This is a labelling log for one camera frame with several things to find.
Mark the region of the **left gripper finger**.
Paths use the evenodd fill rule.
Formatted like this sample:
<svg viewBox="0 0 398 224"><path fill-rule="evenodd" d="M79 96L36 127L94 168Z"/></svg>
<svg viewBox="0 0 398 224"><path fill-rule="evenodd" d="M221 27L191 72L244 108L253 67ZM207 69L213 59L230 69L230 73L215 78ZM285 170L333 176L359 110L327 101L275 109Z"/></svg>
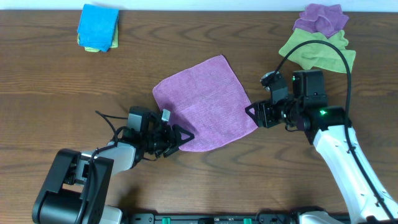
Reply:
<svg viewBox="0 0 398 224"><path fill-rule="evenodd" d="M175 124L172 126L172 130L175 135L175 145L182 146L188 143L191 140L194 140L195 135L186 129L183 129L181 126Z"/></svg>
<svg viewBox="0 0 398 224"><path fill-rule="evenodd" d="M170 147L170 148L168 148L167 150L164 151L163 156L164 157L169 157L172 154L174 154L175 152L177 152L178 150L179 150L178 146Z"/></svg>

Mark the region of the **purple microfiber cloth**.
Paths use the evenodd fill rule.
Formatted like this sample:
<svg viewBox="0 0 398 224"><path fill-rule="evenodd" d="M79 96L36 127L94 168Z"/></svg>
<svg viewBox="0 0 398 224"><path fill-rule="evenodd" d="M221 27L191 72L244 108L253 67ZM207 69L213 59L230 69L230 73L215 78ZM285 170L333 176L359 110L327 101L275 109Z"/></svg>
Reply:
<svg viewBox="0 0 398 224"><path fill-rule="evenodd" d="M159 109L171 112L170 124L194 134L182 151L211 151L257 129L245 112L251 102L223 55L162 80L152 92Z"/></svg>

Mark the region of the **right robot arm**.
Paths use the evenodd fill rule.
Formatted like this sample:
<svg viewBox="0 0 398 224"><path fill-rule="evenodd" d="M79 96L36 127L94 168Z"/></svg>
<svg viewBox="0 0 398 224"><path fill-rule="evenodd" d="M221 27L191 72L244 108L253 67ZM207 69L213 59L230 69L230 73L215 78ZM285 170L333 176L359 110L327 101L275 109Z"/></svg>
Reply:
<svg viewBox="0 0 398 224"><path fill-rule="evenodd" d="M329 106L320 70L301 70L292 76L293 92L279 72L261 78L269 100L246 107L259 126L283 123L287 131L304 132L321 155L344 198L351 223L395 223L397 202L388 194L358 143L345 111Z"/></svg>

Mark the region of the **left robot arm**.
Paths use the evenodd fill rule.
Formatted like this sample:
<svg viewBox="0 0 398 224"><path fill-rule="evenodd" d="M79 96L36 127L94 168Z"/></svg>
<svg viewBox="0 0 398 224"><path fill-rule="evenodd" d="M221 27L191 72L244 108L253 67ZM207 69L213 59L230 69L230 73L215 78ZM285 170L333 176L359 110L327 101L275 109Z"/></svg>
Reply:
<svg viewBox="0 0 398 224"><path fill-rule="evenodd" d="M112 176L134 168L145 155L169 157L192 141L193 133L170 125L171 112L132 106L126 124L110 126L107 145L92 151L57 152L32 209L34 223L128 223L121 209L105 204Z"/></svg>

